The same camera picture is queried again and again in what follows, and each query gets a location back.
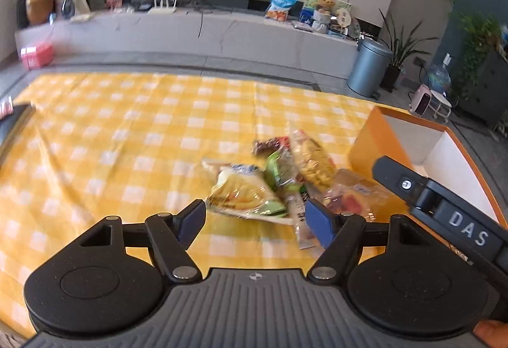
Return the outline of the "dried fruit chips bag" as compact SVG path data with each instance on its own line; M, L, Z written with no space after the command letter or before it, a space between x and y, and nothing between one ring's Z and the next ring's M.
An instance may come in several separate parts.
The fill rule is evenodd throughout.
M386 210L394 195L374 180L341 168L321 197L325 207L335 214L349 212L367 222L386 222Z

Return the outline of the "white black text packet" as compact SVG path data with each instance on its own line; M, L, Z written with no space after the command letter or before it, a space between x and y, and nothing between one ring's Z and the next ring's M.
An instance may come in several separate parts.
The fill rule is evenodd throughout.
M285 193L284 202L293 221L294 234L300 250L318 246L318 240L306 222L306 202L310 198L306 186Z

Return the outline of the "yellow waffle snack bag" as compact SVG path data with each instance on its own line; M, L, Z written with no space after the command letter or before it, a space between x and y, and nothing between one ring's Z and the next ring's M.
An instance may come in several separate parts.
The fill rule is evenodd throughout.
M327 151L301 129L289 135L289 142L294 163L306 182L321 192L330 189L337 169Z

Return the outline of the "green brown cookie packet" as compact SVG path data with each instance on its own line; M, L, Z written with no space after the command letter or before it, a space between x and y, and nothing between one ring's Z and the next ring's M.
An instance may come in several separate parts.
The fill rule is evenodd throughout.
M302 178L289 149L281 147L267 158L264 179L277 194L300 190Z

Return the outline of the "french fries snack bag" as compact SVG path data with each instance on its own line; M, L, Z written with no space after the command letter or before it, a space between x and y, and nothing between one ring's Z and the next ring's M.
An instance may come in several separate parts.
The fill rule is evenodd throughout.
M214 180L205 201L207 210L245 220L292 224L285 204L265 182L259 167L203 160L202 168Z

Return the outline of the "chocolate ball cola bottle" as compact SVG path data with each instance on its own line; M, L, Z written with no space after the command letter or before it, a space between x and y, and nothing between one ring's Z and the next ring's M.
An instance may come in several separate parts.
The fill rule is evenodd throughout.
M268 157L281 148L289 148L290 141L287 136L277 136L266 140L254 140L252 154L256 157Z

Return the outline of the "orange cardboard box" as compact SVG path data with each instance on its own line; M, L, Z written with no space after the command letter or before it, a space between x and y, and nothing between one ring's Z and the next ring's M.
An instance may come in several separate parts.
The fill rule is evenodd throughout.
M354 172L371 178L375 161L385 155L434 179L502 227L507 226L480 169L445 126L389 107L375 106L348 158Z

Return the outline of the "dark grey cabinet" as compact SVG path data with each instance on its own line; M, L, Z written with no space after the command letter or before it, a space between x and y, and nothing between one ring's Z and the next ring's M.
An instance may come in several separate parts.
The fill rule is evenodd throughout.
M491 51L478 70L476 87L459 102L459 109L493 128L507 110L507 61Z

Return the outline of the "blue water jug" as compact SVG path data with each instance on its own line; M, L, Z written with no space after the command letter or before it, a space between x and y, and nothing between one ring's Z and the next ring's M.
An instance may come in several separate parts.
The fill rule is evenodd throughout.
M425 75L425 84L434 92L443 96L447 95L451 87L451 78L448 67L451 61L451 55L445 54L444 59L438 64L431 64Z

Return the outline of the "grey metal trash bin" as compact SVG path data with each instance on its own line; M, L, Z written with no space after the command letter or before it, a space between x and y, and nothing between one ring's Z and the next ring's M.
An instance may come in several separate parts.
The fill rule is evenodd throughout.
M378 93L386 69L393 58L393 52L386 44L370 38L361 39L357 50L357 58L347 85L360 96L375 98L375 93Z

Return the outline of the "pink box on floor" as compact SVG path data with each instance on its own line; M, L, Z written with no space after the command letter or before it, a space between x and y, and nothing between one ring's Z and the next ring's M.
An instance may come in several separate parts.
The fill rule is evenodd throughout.
M20 51L20 60L28 71L49 65L53 58L54 51L51 43L37 43L22 48Z

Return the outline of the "white wifi router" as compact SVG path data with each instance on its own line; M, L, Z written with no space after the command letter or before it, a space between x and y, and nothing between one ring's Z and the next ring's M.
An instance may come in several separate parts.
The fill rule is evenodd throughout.
M148 10L151 15L170 15L177 10L177 0L152 0L152 7Z

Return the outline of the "teddy bear on console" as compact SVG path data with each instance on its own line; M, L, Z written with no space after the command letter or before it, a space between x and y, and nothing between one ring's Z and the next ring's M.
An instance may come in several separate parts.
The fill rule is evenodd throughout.
M317 0L313 15L312 29L315 32L326 34L331 25L331 17L336 6L336 0Z

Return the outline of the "green poster card on console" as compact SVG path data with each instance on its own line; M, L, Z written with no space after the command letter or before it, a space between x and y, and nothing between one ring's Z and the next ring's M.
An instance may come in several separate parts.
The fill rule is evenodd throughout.
M314 12L318 9L328 10L331 14L335 14L338 9L345 8L348 12L352 11L352 4L342 0L304 0L303 10Z

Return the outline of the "bronze round vase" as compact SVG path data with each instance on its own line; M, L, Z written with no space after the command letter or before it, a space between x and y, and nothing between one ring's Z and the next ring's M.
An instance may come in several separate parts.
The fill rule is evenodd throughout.
M53 12L55 0L26 0L27 17L29 24L45 24Z

